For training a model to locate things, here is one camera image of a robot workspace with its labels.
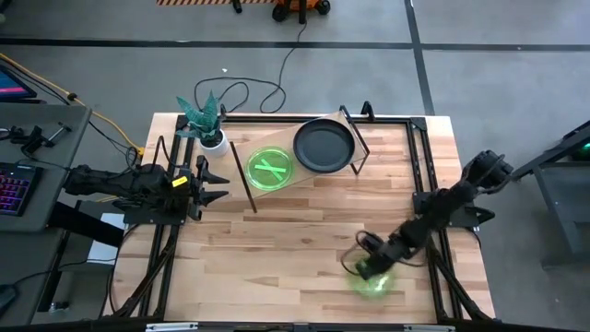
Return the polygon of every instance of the white pot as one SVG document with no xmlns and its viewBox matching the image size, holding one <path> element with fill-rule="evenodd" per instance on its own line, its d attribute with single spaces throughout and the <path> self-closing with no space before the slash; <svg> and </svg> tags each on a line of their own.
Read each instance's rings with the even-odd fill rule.
<svg viewBox="0 0 590 332">
<path fill-rule="evenodd" d="M 221 129 L 219 129 L 219 131 L 221 131 L 221 134 L 223 135 L 223 139 L 221 140 L 221 143 L 219 143 L 216 147 L 213 147 L 213 148 L 205 147 L 205 146 L 203 146 L 203 144 L 201 144 L 201 141 L 199 140 L 199 145 L 201 146 L 203 153 L 205 153 L 205 155 L 208 157 L 213 157 L 213 158 L 223 157 L 230 149 L 230 142 L 228 141 L 228 137 L 225 135 L 225 132 Z"/>
</svg>

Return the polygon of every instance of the black frying pan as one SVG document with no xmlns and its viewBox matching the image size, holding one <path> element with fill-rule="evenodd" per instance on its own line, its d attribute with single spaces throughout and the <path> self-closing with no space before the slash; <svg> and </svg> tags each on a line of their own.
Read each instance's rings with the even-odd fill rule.
<svg viewBox="0 0 590 332">
<path fill-rule="evenodd" d="M 311 120 L 293 140 L 297 160 L 312 172 L 342 170 L 354 154 L 354 137 L 343 124 L 329 119 Z"/>
</svg>

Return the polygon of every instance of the keyboard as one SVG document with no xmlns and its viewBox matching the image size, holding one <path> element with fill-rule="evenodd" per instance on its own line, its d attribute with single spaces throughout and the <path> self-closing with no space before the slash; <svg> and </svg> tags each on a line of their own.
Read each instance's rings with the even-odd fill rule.
<svg viewBox="0 0 590 332">
<path fill-rule="evenodd" d="M 43 168 L 0 162 L 0 215 L 22 216 Z"/>
</svg>

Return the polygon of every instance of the concrete floor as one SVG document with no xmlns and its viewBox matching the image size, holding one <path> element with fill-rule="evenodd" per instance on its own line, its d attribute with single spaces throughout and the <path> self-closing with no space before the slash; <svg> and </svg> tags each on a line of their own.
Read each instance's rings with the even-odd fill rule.
<svg viewBox="0 0 590 332">
<path fill-rule="evenodd" d="M 584 0 L 414 0 L 418 32 L 428 43 L 588 44 L 590 2 Z M 103 38 L 219 42 L 292 42 L 301 26 L 281 26 L 271 5 L 240 16 L 230 6 L 155 6 L 145 0 L 19 0 L 0 34 L 37 38 Z M 327 17 L 311 14 L 305 42 L 412 42 L 403 0 L 334 0 Z M 135 142 L 146 139 L 154 112 L 178 112 L 175 96 L 192 98 L 196 81 L 223 75 L 277 80 L 288 49 L 83 48 L 3 46 L 2 52 L 75 91 L 120 124 Z M 505 153 L 514 166 L 550 147 L 588 120 L 590 53 L 425 51 L 437 115 L 452 117 L 462 162 L 482 149 Z M 225 84 L 208 89 L 219 94 Z M 299 49 L 290 57 L 284 113 L 327 113 L 340 104 L 377 113 L 424 114 L 411 50 Z M 269 87 L 251 86 L 242 112 L 257 112 Z M 224 100 L 237 103 L 237 89 Z M 271 101 L 267 107 L 278 103 Z M 100 124 L 116 136 L 110 127 Z M 88 131 L 75 162 L 119 170 L 124 161 Z M 525 178 L 478 202 L 497 218 L 481 240 L 497 316 L 505 322 L 587 330 L 588 267 L 541 269 L 562 248 L 537 184 Z"/>
</svg>

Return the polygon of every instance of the butcher block tabletop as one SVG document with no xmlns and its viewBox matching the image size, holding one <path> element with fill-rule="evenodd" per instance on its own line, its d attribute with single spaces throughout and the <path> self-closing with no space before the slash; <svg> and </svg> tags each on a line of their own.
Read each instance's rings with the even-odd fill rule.
<svg viewBox="0 0 590 332">
<path fill-rule="evenodd" d="M 154 113 L 144 162 L 152 161 L 160 135 L 165 137 L 170 151 L 177 116 Z M 451 120 L 445 116 L 425 118 L 439 186 L 449 187 L 461 174 Z M 224 123 L 222 128 L 239 148 L 243 142 L 293 125 L 296 124 Z M 386 236 L 412 217 L 411 196 L 415 187 L 405 127 L 358 127 L 371 150 L 360 175 L 355 176 L 347 167 L 258 197 L 258 213 L 253 212 L 242 195 L 230 194 L 204 208 L 201 221 L 188 219 L 181 227 L 176 248 L 165 319 L 435 323 L 426 267 L 395 264 L 393 289 L 382 299 L 366 300 L 350 288 L 347 272 L 339 263 L 340 256 L 354 244 L 357 231 Z M 185 140 L 177 163 L 182 163 Z M 192 165 L 201 154 L 198 146 L 195 143 Z M 233 158 L 209 161 L 209 170 L 216 175 L 224 176 L 236 168 Z M 161 152 L 158 163 L 167 166 Z M 428 181 L 423 183 L 428 190 Z M 208 190 L 223 188 L 224 185 L 210 185 Z M 154 229 L 151 225 L 140 226 L 124 243 L 112 286 L 115 307 L 123 304 L 145 276 Z M 494 316 L 477 240 L 464 230 L 448 232 L 457 278 L 481 310 Z M 417 264 L 423 261 L 423 253 L 411 260 Z M 158 278 L 150 311 L 155 307 L 159 284 Z M 444 282 L 442 293 L 446 311 L 451 313 Z"/>
</svg>

